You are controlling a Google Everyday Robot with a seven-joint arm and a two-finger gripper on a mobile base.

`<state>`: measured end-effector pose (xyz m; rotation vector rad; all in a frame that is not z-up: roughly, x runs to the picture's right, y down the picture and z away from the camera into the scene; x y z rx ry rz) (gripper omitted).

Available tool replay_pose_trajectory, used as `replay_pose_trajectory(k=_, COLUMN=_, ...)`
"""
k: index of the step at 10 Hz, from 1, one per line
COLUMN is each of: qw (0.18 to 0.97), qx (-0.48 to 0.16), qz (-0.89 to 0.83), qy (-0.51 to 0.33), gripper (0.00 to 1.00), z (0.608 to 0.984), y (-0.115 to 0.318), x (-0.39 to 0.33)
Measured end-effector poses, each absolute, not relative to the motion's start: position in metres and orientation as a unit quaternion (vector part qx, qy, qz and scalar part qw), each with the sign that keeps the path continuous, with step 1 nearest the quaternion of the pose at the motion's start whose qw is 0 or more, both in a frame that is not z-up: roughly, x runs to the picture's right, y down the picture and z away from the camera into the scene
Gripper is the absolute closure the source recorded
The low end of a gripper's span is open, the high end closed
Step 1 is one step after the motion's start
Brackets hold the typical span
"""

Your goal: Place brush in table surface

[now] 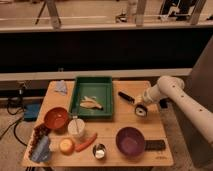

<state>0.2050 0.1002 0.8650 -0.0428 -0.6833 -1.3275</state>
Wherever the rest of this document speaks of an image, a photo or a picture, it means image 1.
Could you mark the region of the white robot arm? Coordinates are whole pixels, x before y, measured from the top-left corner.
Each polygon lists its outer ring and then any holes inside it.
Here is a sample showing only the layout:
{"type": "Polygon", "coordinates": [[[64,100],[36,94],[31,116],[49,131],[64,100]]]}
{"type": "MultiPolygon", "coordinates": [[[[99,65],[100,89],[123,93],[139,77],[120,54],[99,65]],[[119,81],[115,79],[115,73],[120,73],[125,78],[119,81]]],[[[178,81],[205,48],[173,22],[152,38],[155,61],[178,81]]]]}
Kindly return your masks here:
{"type": "Polygon", "coordinates": [[[184,92],[184,81],[178,77],[161,76],[157,83],[136,97],[136,104],[144,106],[170,98],[213,146],[213,113],[184,92]]]}

